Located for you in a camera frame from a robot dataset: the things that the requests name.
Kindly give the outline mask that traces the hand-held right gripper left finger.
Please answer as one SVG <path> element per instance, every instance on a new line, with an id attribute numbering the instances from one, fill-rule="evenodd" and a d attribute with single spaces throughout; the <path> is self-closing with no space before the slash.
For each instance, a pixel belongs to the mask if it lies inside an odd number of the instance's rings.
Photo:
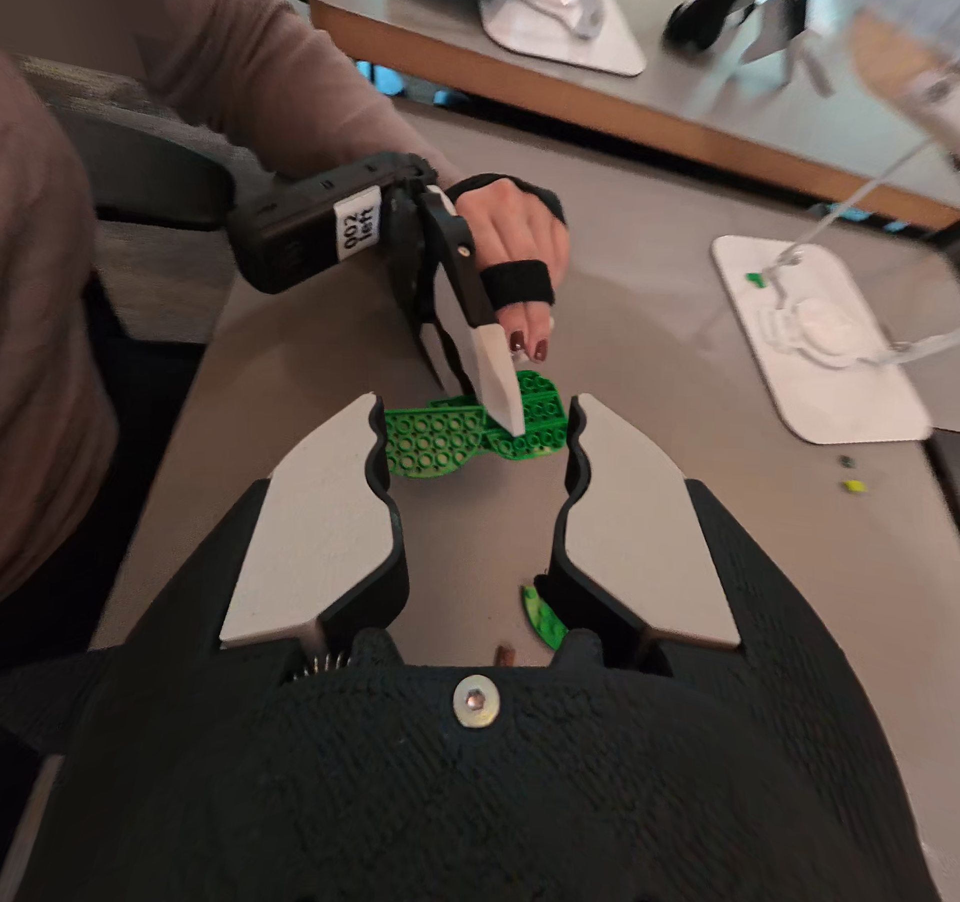
<path id="1" fill-rule="evenodd" d="M 380 397 L 366 393 L 275 466 L 220 631 L 222 647 L 296 640 L 351 651 L 409 597 Z"/>

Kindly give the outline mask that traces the person's left forearm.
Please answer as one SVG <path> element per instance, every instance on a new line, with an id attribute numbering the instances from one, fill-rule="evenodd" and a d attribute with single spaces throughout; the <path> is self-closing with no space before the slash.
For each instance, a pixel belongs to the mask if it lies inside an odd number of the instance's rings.
<path id="1" fill-rule="evenodd" d="M 413 153 L 464 176 L 287 0 L 2 0 L 2 195 L 26 197 L 64 143 L 13 55 L 138 80 L 193 126 L 290 179 Z"/>

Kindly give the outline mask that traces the grey table with wooden edge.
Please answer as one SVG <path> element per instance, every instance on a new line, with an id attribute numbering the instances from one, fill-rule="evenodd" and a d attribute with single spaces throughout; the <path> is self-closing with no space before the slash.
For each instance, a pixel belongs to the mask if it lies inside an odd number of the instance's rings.
<path id="1" fill-rule="evenodd" d="M 813 45 L 835 90 L 823 99 L 801 69 L 783 85 L 774 58 L 738 65 L 756 18 L 690 61 L 661 42 L 686 0 L 615 1 L 646 58 L 635 78 L 514 55 L 468 0 L 309 0 L 314 25 L 356 60 L 828 201 L 923 141 L 859 86 L 844 39 Z"/>

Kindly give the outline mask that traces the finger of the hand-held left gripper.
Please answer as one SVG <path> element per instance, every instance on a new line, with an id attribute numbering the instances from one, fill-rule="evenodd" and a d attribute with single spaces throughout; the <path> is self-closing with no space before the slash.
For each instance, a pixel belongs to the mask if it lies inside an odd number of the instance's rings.
<path id="1" fill-rule="evenodd" d="M 512 437 L 525 434 L 524 407 L 510 346 L 498 323 L 466 331 L 475 394 L 495 422 Z"/>
<path id="2" fill-rule="evenodd" d="M 424 322 L 419 327 L 419 343 L 447 396 L 480 401 L 479 362 L 472 330 L 466 324 Z"/>

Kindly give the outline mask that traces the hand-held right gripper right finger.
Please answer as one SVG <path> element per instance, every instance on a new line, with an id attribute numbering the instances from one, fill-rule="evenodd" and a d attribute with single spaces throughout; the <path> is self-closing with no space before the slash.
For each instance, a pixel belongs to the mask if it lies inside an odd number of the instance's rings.
<path id="1" fill-rule="evenodd" d="M 651 438 L 590 394 L 569 410 L 567 499 L 546 602 L 605 651 L 662 641 L 735 651 L 738 625 L 687 480 Z"/>

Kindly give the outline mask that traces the green lego plate assembly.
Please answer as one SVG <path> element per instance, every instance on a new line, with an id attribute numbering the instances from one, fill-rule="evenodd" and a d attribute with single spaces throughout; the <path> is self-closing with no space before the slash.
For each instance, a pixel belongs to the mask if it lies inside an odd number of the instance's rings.
<path id="1" fill-rule="evenodd" d="M 569 420 L 556 386 L 534 370 L 517 373 L 524 433 L 513 436 L 472 396 L 444 397 L 416 409 L 386 410 L 386 455 L 394 476 L 448 476 L 481 455 L 524 462 L 559 452 Z"/>

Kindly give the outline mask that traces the person's left hand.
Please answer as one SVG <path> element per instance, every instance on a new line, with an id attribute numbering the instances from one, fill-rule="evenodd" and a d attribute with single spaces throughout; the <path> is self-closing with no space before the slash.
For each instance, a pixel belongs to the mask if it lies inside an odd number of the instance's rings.
<path id="1" fill-rule="evenodd" d="M 545 264 L 554 291 L 570 266 L 570 233 L 534 194 L 509 179 L 461 194 L 454 206 L 470 228 L 480 271 L 506 263 L 537 260 Z M 546 361 L 553 307 L 542 301 L 515 303 L 495 310 L 512 353 L 534 364 Z"/>

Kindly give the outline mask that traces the green rounded lego plate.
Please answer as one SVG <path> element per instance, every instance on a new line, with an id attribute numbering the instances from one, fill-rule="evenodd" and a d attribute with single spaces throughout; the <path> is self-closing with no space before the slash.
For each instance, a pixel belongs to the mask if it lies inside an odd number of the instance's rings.
<path id="1" fill-rule="evenodd" d="M 535 585 L 520 588 L 521 606 L 538 639 L 551 651 L 559 650 L 570 631 L 547 604 Z"/>

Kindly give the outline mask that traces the person's torso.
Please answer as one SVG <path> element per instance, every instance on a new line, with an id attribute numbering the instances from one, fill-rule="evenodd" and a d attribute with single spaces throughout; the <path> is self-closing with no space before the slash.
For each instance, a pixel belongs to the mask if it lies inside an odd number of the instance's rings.
<path id="1" fill-rule="evenodd" d="M 2 598 L 79 526 L 116 448 L 83 301 L 96 231 L 79 155 L 2 53 Z"/>

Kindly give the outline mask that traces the grey office chair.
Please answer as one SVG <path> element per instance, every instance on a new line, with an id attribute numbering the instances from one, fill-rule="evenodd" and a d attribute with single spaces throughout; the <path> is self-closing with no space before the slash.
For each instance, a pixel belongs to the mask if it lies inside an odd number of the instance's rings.
<path id="1" fill-rule="evenodd" d="M 99 218 L 97 274 L 122 327 L 207 343 L 235 278 L 224 223 L 262 177 L 243 151 L 183 124 L 132 80 L 15 56 L 80 155 Z"/>

